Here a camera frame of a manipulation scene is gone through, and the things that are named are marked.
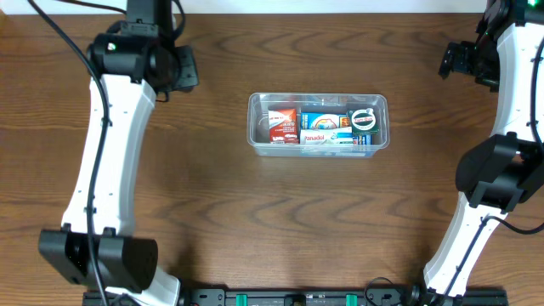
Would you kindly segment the clear plastic container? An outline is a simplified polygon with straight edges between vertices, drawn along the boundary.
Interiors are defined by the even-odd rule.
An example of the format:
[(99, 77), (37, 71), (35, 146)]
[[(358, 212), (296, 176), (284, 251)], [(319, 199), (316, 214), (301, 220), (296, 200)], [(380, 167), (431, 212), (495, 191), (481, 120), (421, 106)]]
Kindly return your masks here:
[[(281, 109), (297, 111), (298, 137), (303, 112), (346, 115), (349, 110), (373, 108), (379, 131), (372, 144), (272, 144), (269, 140), (268, 112)], [(261, 156), (371, 157), (389, 145), (388, 104), (380, 94), (354, 93), (255, 93), (249, 99), (247, 141)]]

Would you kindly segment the red medicine box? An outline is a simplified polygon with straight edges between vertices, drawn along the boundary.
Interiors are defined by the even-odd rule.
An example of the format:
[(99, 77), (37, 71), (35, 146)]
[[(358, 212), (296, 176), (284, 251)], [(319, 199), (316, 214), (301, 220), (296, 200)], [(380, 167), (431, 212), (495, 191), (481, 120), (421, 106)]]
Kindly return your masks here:
[(269, 140), (272, 144), (298, 144), (298, 118), (295, 109), (270, 110)]

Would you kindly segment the dark green round-label packet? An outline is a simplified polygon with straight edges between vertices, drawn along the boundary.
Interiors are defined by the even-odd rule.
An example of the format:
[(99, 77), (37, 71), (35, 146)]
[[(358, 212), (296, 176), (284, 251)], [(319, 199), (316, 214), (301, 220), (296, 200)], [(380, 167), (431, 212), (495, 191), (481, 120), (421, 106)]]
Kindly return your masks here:
[(374, 134), (379, 131), (377, 115), (373, 108), (348, 110), (346, 115), (355, 136)]

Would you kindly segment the blue Kool Fever box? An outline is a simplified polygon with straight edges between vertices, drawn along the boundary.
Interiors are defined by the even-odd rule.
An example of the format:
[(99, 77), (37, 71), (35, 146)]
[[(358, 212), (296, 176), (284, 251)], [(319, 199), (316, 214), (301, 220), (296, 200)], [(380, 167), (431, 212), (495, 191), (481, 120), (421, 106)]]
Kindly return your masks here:
[[(301, 130), (304, 129), (334, 129), (334, 128), (351, 128), (347, 115), (303, 112), (301, 114)], [(353, 135), (353, 143), (346, 145), (371, 145), (372, 136), (370, 134), (355, 136)]]

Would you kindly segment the white Panadol box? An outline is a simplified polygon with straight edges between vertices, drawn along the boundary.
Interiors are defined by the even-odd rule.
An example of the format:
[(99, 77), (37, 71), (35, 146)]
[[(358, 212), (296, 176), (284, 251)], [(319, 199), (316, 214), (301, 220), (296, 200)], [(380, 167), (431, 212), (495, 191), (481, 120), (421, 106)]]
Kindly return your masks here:
[(300, 133), (301, 145), (345, 145), (353, 142), (351, 127), (304, 129)]

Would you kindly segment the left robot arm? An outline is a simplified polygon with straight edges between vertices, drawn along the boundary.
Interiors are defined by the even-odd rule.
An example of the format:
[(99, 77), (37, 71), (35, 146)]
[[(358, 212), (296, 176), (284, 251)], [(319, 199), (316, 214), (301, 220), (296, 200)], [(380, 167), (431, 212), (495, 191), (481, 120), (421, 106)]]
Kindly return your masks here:
[(181, 281), (158, 264), (158, 245), (134, 236), (134, 187), (150, 115), (199, 82), (178, 1), (130, 1), (124, 19), (77, 56), (91, 77), (88, 133), (76, 187), (57, 230), (38, 250), (86, 305), (180, 305)]

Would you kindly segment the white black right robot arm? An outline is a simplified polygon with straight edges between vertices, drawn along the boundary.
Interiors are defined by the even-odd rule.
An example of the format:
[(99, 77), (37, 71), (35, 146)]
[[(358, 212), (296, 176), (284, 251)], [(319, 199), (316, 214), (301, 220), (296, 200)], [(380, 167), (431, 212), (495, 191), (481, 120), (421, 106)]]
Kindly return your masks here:
[(493, 305), (504, 293), (470, 292), (468, 278), (499, 226), (533, 235), (507, 215), (543, 186), (543, 3), (494, 0), (486, 4), (473, 42), (451, 42), (439, 75), (474, 77), (498, 94), (490, 137), (467, 151), (456, 169), (454, 217), (439, 250), (423, 269), (418, 305)]

